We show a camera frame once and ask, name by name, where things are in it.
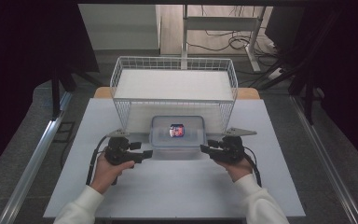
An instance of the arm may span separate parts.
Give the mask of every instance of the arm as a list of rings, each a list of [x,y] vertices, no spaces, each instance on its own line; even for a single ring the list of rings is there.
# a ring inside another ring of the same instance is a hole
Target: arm
[[[80,196],[68,203],[57,215],[54,223],[94,223],[95,211],[103,201],[103,194],[113,181],[126,169],[131,168],[134,161],[127,161],[118,166],[111,165],[104,157],[104,152],[98,157],[94,179],[83,189]]]
[[[241,194],[241,206],[248,224],[289,223],[280,206],[266,189],[260,188],[252,175],[252,166],[247,160],[237,164],[217,161],[228,171],[235,187]]]

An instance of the white wire basket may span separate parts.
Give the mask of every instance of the white wire basket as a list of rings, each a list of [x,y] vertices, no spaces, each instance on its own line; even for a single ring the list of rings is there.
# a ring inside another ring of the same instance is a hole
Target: white wire basket
[[[155,116],[202,116],[207,134],[226,128],[238,92],[230,59],[119,57],[110,89],[122,128],[149,133]]]

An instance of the white sleeve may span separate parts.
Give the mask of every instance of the white sleeve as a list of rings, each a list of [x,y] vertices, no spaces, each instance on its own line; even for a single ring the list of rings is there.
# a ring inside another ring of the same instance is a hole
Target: white sleeve
[[[94,223],[95,211],[103,201],[103,195],[86,186],[76,200],[68,203],[58,214],[54,223]]]
[[[248,224],[289,223],[267,190],[255,183],[253,175],[242,177],[234,185],[241,193],[241,206]]]

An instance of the white platform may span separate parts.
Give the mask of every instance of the white platform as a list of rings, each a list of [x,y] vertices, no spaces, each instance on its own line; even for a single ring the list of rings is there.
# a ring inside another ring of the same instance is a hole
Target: white platform
[[[230,126],[257,131],[243,143],[257,156],[262,183],[289,217],[305,216],[262,100],[237,101]],[[44,217],[56,217],[85,186],[93,149],[120,127],[112,100],[91,99]],[[142,149],[150,149],[143,144]],[[125,171],[105,193],[100,218],[242,218],[239,194],[224,168],[199,153],[191,160],[153,159]]]
[[[233,101],[227,71],[123,69],[115,99]]]

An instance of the metal rail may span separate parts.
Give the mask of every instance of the metal rail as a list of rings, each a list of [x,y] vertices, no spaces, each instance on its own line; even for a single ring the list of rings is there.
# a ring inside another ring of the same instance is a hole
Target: metal rail
[[[330,156],[328,155],[327,150],[315,128],[308,123],[303,113],[304,108],[298,96],[290,96],[290,99],[295,105],[296,112],[300,117],[301,123],[304,125],[307,135],[315,148],[315,152],[321,160],[322,166],[324,167],[324,170],[330,179],[330,182],[336,191],[336,194],[341,201],[342,207],[344,208],[350,222],[358,224],[358,208],[356,202],[352,198],[351,193],[346,187],[344,181],[341,179],[336,166],[331,161]]]
[[[55,120],[52,120],[48,124],[48,127],[43,133],[39,144],[34,150],[33,156],[28,162],[28,165],[22,173],[19,183],[17,183],[16,188],[11,194],[4,211],[0,216],[0,223],[14,222],[17,214],[21,209],[22,203],[24,202],[24,199],[34,182],[34,178],[39,171],[40,165],[42,164],[43,159],[45,159],[46,153],[48,152],[48,148],[54,138],[54,135],[60,127],[63,115],[69,105],[71,98],[72,94],[69,92],[66,92],[63,95],[61,99],[61,113]]]

